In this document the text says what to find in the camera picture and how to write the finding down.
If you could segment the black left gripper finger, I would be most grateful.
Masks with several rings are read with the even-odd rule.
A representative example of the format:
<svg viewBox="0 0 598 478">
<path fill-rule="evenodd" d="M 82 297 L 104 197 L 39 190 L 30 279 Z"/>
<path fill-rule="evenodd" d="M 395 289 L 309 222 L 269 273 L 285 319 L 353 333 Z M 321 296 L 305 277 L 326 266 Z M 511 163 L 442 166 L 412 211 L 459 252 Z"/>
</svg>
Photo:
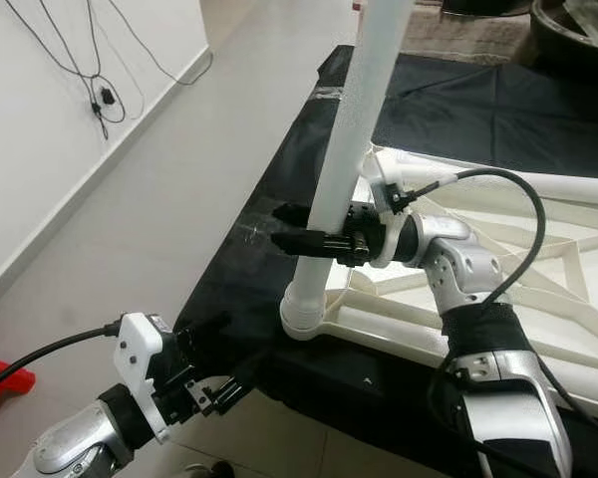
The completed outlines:
<svg viewBox="0 0 598 478">
<path fill-rule="evenodd" d="M 238 405 L 254 387 L 250 379 L 240 379 L 236 376 L 227 378 L 221 386 L 209 392 L 209 413 L 225 414 Z"/>
<path fill-rule="evenodd" d="M 206 345 L 209 339 L 220 336 L 232 316 L 226 311 L 184 311 L 179 316 L 179 342 L 181 345 Z"/>
</svg>

